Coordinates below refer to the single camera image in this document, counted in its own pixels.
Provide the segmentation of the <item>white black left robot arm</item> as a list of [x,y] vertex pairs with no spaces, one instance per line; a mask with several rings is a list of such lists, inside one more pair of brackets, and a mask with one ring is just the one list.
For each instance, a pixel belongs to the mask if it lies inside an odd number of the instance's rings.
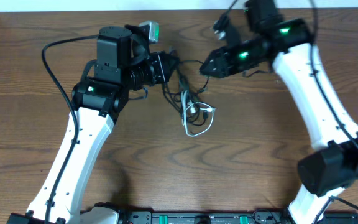
[[169,81],[179,59],[151,52],[159,25],[103,27],[96,35],[96,58],[89,61],[64,99],[70,115],[50,172],[25,214],[9,223],[125,223],[127,218],[105,205],[81,211],[81,203],[98,154],[112,133],[129,92]]

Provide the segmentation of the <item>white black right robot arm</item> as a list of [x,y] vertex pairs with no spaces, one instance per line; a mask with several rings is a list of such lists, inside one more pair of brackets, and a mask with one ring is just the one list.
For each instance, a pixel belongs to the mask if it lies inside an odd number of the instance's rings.
[[298,162],[301,187],[283,214],[285,223],[318,223],[324,212],[358,180],[358,125],[349,116],[324,70],[317,28],[286,20],[273,1],[246,1],[244,14],[254,38],[243,41],[223,13],[215,34],[226,41],[200,72],[224,78],[267,62],[286,84],[305,122],[314,152]]

